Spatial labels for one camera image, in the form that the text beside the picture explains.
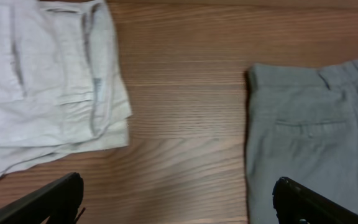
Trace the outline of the grey shorts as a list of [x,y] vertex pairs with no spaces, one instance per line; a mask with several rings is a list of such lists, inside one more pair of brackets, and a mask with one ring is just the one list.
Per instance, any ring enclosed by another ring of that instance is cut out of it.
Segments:
[[251,223],[276,223],[272,190],[289,177],[358,214],[358,59],[249,70],[246,149]]

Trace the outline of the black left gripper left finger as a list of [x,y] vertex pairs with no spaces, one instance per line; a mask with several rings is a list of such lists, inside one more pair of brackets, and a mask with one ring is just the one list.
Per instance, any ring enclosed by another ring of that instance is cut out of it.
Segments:
[[69,173],[0,208],[0,224],[76,224],[83,195],[82,177]]

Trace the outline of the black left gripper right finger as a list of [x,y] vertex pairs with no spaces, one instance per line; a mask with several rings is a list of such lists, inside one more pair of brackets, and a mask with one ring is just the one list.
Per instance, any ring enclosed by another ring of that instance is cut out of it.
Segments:
[[288,177],[273,188],[279,224],[358,224],[358,215]]

